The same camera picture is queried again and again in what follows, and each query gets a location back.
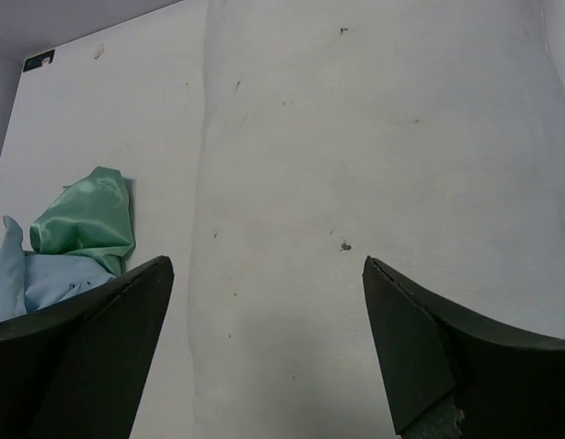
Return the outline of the blue green satin pillowcase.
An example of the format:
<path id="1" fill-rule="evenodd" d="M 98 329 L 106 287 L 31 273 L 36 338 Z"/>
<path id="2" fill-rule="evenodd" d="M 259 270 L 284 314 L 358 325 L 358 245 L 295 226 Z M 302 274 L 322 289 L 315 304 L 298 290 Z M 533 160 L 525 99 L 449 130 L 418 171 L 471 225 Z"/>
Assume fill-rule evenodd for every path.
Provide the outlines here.
<path id="1" fill-rule="evenodd" d="M 65 187 L 28 233 L 10 216 L 3 224 L 0 323 L 119 277 L 135 246 L 128 187 L 108 167 Z"/>

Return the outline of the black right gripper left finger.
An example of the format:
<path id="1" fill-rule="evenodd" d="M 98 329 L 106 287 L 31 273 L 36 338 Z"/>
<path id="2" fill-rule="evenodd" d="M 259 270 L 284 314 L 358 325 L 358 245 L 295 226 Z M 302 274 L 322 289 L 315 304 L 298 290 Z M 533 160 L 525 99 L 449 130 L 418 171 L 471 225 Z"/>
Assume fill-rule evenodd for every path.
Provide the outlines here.
<path id="1" fill-rule="evenodd" d="M 129 437 L 174 277 L 159 256 L 1 322 L 0 438 Z"/>

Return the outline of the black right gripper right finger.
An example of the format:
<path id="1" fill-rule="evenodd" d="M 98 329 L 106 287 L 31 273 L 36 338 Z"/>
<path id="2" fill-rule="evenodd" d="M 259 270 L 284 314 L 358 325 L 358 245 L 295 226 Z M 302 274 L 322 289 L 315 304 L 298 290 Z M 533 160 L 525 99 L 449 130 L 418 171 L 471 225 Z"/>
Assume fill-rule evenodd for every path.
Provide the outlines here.
<path id="1" fill-rule="evenodd" d="M 368 319 L 402 438 L 565 438 L 565 339 L 480 315 L 367 258 Z"/>

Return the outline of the white pillow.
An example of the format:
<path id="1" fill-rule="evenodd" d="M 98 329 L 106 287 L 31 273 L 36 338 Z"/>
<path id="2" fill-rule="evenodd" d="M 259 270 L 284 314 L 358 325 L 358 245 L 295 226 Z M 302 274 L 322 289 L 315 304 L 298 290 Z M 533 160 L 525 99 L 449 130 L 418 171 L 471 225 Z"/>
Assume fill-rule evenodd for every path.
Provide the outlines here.
<path id="1" fill-rule="evenodd" d="M 565 91 L 540 1 L 212 1 L 196 438 L 390 438 L 375 257 L 565 338 Z"/>

